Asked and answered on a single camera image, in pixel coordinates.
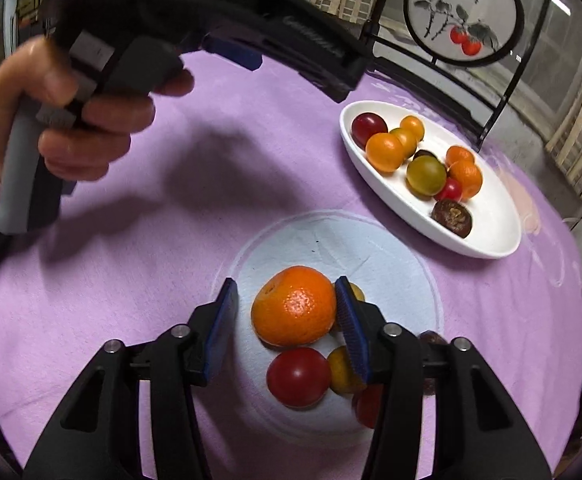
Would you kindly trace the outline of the person's left hand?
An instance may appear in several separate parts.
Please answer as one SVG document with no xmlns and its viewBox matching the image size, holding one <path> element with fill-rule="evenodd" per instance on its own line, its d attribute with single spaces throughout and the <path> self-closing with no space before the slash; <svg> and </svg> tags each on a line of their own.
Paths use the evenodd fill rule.
<svg viewBox="0 0 582 480">
<path fill-rule="evenodd" d="M 26 42 L 0 64 L 0 178 L 22 96 L 62 108 L 77 94 L 78 81 L 67 55 L 44 37 Z M 151 126 L 154 115 L 149 96 L 94 96 L 82 109 L 87 127 L 44 130 L 38 153 L 61 179 L 97 181 L 128 152 L 132 135 Z"/>
</svg>

